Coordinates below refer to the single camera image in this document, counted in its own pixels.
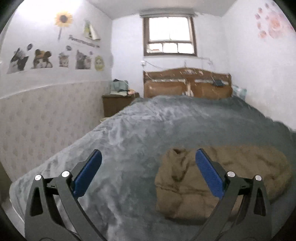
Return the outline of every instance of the floor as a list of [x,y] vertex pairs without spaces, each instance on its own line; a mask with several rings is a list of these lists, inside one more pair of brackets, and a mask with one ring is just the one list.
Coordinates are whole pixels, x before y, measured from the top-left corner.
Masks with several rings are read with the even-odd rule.
[[16,229],[25,236],[25,223],[13,209],[9,198],[6,199],[4,203],[2,203],[2,208],[5,211],[6,215],[12,222],[12,224],[16,227]]

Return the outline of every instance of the wallpaper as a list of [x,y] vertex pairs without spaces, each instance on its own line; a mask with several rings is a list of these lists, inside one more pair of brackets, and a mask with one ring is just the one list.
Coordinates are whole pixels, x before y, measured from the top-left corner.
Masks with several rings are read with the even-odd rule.
[[54,85],[0,99],[0,161],[12,181],[100,124],[107,82]]

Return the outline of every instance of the wall sticker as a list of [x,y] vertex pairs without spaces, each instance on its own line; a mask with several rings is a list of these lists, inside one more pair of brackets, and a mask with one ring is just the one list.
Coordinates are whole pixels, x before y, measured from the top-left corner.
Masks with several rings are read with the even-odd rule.
[[258,8],[255,18],[259,30],[258,37],[261,39],[267,37],[278,39],[290,32],[294,32],[285,14],[274,1],[271,1],[270,4],[265,3],[263,8]]
[[69,27],[72,22],[73,22],[73,16],[72,16],[72,14],[70,14],[68,12],[59,12],[56,15],[56,17],[55,17],[55,25],[60,27],[59,36],[57,38],[58,40],[60,40],[60,38],[61,38],[62,28],[63,27]]
[[59,66],[69,67],[69,55],[66,55],[63,52],[59,54]]
[[17,51],[14,52],[14,56],[10,60],[7,73],[12,74],[15,72],[23,71],[28,58],[29,56],[26,56],[26,52],[23,51],[21,48],[18,48]]
[[103,71],[104,70],[104,67],[105,67],[105,64],[104,64],[104,60],[101,56],[97,56],[95,58],[95,61],[94,61],[94,67],[97,71]]
[[96,48],[100,48],[99,45],[95,45],[95,44],[92,44],[92,43],[88,43],[88,42],[85,42],[85,41],[83,41],[83,40],[81,40],[81,39],[73,38],[72,35],[69,35],[69,39],[70,39],[70,40],[73,40],[73,41],[75,41],[75,42],[78,42],[78,43],[86,44],[86,45],[91,46],[91,47],[94,47],[94,48],[95,48],[95,47],[96,47]]
[[94,27],[88,20],[85,20],[83,35],[84,37],[89,38],[91,40],[101,40],[100,36],[96,33]]
[[76,69],[91,69],[91,58],[77,50]]
[[50,51],[35,50],[35,58],[33,60],[33,69],[52,68],[52,63],[49,61],[51,56]]

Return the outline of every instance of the window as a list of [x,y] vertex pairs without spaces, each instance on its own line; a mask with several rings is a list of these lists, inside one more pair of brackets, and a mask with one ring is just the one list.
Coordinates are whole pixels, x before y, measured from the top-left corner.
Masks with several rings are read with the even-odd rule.
[[144,56],[196,56],[192,17],[143,18]]

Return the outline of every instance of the cat sticker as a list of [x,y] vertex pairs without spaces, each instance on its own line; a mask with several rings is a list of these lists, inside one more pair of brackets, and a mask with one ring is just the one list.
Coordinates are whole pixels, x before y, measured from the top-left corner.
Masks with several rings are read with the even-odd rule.
[[105,67],[105,64],[104,64],[104,60],[101,56],[97,56],[95,58],[95,62],[94,62],[94,67],[97,71],[103,71],[104,70],[104,67]]
[[59,66],[69,67],[69,55],[65,55],[63,52],[59,54]]
[[77,50],[75,69],[91,69],[91,58]]
[[28,58],[29,56],[26,56],[26,53],[20,48],[18,48],[17,51],[14,52],[14,56],[12,57],[9,63],[7,73],[12,74],[15,72],[23,71],[28,61]]
[[33,60],[33,69],[52,68],[52,63],[49,61],[51,56],[50,51],[35,50],[35,58]]

